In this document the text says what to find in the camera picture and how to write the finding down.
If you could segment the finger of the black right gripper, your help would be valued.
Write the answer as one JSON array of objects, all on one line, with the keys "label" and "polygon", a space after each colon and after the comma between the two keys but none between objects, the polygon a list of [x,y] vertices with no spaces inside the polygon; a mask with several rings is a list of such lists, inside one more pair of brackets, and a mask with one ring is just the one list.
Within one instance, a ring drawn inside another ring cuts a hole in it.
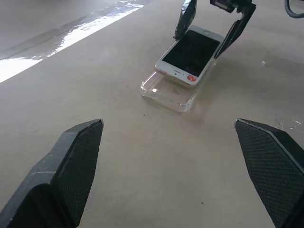
[{"label": "finger of the black right gripper", "polygon": [[230,45],[232,45],[232,43],[234,43],[240,37],[255,10],[256,5],[251,1],[251,5],[243,12],[240,12],[242,14],[242,17],[233,23],[232,27],[224,38],[224,41],[215,53],[214,58],[218,58],[224,51],[227,50]]},{"label": "finger of the black right gripper", "polygon": [[174,33],[174,39],[180,40],[191,25],[197,9],[197,0],[185,0],[183,2],[179,21]]}]

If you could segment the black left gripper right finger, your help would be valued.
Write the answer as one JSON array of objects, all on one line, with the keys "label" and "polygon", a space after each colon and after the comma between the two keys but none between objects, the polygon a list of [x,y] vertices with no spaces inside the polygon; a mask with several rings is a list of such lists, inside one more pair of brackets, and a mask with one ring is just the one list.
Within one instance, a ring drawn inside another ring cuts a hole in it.
[{"label": "black left gripper right finger", "polygon": [[246,119],[234,124],[249,177],[277,228],[304,226],[304,151],[285,131]]}]

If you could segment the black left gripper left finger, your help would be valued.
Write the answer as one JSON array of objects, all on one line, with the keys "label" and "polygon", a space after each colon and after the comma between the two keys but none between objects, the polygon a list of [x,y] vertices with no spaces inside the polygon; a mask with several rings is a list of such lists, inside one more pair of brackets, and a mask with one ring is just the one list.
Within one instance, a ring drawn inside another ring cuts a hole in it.
[{"label": "black left gripper left finger", "polygon": [[76,228],[93,184],[104,123],[64,131],[0,213],[2,228]]}]

